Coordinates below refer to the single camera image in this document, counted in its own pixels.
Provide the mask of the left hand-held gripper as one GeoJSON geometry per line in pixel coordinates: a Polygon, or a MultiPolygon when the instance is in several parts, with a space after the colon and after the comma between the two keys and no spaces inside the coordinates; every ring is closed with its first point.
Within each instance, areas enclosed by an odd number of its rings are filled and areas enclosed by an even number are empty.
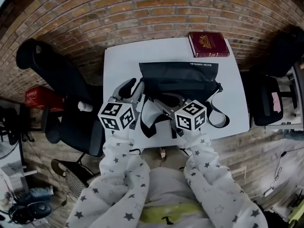
{"type": "Polygon", "coordinates": [[[136,108],[144,92],[144,82],[138,83],[131,96],[131,89],[135,83],[136,78],[123,82],[115,89],[109,100],[103,103],[98,117],[105,129],[135,129],[139,116],[136,108]]]}

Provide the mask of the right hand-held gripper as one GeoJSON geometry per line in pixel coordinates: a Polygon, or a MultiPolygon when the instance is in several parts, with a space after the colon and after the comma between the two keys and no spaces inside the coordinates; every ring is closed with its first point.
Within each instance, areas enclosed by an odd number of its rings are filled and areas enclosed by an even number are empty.
{"type": "Polygon", "coordinates": [[[186,100],[181,95],[164,93],[164,103],[154,99],[159,110],[172,119],[171,128],[179,135],[199,130],[206,122],[206,107],[197,100],[186,100]]]}

